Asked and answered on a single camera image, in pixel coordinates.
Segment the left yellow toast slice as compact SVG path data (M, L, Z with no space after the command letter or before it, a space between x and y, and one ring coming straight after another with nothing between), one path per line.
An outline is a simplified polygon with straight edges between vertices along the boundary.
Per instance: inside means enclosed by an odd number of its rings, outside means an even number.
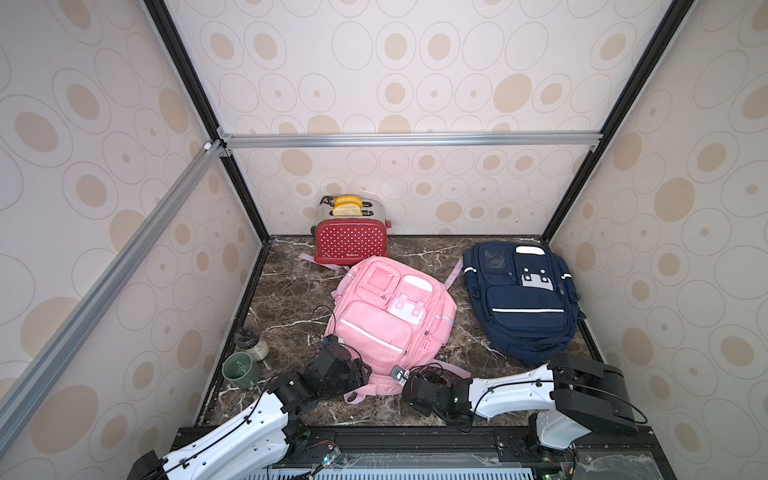
M360 197L355 195L341 195L334 199L334 207L340 207L342 205L356 205L359 208L364 206L364 202Z

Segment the black right corner post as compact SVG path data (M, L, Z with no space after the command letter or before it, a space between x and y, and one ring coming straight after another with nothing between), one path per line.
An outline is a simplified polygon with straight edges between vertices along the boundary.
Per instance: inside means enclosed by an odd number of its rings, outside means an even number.
M541 240L545 244L552 242L649 78L661 62L677 31L693 9L694 4L694 0L674 0L670 3L659 26L653 32L649 43L604 122L600 130L602 134L601 139L586 154L563 199L558 204L551 220L541 235Z

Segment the red polka dot toaster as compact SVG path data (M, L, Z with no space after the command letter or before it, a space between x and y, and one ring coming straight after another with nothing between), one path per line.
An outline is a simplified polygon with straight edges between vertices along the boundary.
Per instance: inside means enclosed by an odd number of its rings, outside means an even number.
M324 196L318 206L318 220L311 229L315 239L314 261L319 264L351 266L372 256L387 255L387 230L384 206L375 200L364 202L362 217L334 217L334 199Z

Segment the black left corner post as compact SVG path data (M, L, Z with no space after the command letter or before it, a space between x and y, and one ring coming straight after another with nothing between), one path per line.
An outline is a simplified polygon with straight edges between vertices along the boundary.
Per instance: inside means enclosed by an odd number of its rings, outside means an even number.
M200 118L204 129L212 140L219 140L224 147L227 141L219 131L220 122L214 112L209 98L204 91L197 71L187 52L184 42L179 34L171 16L171 11L165 1L143 0L140 4L147 9L148 15L156 28L166 52L181 79L181 82L189 95L194 109ZM233 156L225 150L221 159L223 167L231 181L240 203L244 207L246 216L254 227L257 237L262 243L268 243L270 234L265 222L258 212L254 198L246 185L245 178Z

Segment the navy blue backpack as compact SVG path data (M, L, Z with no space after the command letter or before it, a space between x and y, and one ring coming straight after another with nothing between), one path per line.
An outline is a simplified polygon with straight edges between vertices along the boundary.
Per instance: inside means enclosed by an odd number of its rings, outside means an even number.
M565 351L585 317L566 262L545 245L483 242L463 276L492 348L531 367Z

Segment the pink backpack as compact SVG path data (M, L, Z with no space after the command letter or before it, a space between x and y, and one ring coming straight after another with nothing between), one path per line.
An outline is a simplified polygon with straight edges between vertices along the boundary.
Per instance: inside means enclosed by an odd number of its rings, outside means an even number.
M443 283L387 257L370 257L351 267L332 297L328 343L335 337L372 368L368 384L350 392L355 394L352 403L402 394L403 387L390 376L392 368L410 370L438 361L456 315L456 303Z

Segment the horizontal aluminium frame bar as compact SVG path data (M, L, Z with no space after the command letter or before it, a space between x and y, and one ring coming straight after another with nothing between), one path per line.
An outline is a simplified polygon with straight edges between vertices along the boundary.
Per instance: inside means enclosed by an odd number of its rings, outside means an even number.
M599 131L523 131L448 133L226 134L230 149L347 147L469 147L512 145L597 145Z

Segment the right yellow toast slice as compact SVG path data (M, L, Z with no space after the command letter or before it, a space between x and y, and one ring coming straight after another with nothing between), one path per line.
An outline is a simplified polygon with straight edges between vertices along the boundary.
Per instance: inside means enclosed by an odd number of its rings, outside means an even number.
M334 217L362 217L363 207L355 203L343 203L335 205L332 209L332 215Z

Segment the black corner post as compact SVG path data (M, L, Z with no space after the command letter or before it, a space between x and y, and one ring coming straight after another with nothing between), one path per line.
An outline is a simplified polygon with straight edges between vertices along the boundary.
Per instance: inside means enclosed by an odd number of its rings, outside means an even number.
M694 4L694 0L674 0L670 3L659 26L653 32L649 43L604 122L600 130L602 134L601 139L586 154L563 199L558 204L551 220L541 235L541 240L545 244L552 242L649 78L661 62L677 31L693 9Z
M200 118L204 129L212 140L219 140L224 147L227 141L219 131L220 122L214 112L209 98L204 91L197 71L187 52L184 42L179 34L171 16L171 11L165 1L143 0L140 4L147 9L148 15L156 28L166 52L181 79L181 82L189 95L194 109ZM225 150L221 159L223 167L231 181L240 203L244 207L246 216L254 227L257 237L262 243L268 243L270 234L265 222L258 212L254 198L246 185L245 178L233 156Z

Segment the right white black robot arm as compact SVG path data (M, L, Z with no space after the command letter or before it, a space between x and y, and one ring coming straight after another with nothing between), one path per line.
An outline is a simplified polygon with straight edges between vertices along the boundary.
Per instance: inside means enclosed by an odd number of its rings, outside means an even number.
M551 450L565 450L590 433L634 436L647 422L635 419L639 411L630 402L622 370L567 353L506 377L471 378L438 361L410 370L395 366L390 376L416 411L464 432L477 418L530 411L528 443Z

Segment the green ceramic mug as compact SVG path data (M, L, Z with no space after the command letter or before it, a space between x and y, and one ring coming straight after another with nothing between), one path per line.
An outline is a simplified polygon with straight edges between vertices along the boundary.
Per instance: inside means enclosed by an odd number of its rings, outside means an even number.
M235 352L227 357L221 367L223 377L240 390L254 389L261 379L261 367L246 352Z

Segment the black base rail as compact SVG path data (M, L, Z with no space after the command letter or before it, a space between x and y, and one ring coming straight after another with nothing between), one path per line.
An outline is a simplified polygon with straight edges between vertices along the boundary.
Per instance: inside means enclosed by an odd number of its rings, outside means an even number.
M298 437L269 434L225 460L214 450L234 435L182 428L172 451L155 456L150 479L672 479L648 427L631 437L589 434L564 450L534 443L522 426L309 427Z

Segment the diagonal aluminium frame bar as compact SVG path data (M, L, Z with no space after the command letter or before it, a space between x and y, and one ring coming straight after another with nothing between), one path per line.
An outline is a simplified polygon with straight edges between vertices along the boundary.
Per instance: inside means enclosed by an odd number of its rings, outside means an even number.
M2 454L13 445L192 190L223 152L220 139L203 147L8 392L1 405Z

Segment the yellow toast slice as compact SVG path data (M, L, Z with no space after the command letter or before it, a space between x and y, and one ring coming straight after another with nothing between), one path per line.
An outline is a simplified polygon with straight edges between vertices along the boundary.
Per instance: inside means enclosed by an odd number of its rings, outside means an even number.
M340 207L342 205L356 205L359 208L364 206L364 202L360 197L355 195L341 195L334 199L334 207Z
M363 207L355 203L343 203L335 205L332 209L332 215L334 217L362 217Z

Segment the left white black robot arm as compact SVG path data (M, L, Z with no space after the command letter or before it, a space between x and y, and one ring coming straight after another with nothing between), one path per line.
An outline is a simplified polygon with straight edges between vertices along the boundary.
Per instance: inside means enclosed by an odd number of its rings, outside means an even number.
M310 433L302 417L320 402L368 384L372 368L332 337L311 364L281 373L238 415L160 458L136 460L130 479L236 479L303 451Z

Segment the small glass jar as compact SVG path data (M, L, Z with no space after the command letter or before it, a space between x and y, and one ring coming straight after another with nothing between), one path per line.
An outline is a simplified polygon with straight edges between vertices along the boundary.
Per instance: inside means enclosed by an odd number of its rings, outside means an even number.
M236 347L247 353L254 361L264 361L269 355L269 345L255 326L244 326L238 329L234 341Z

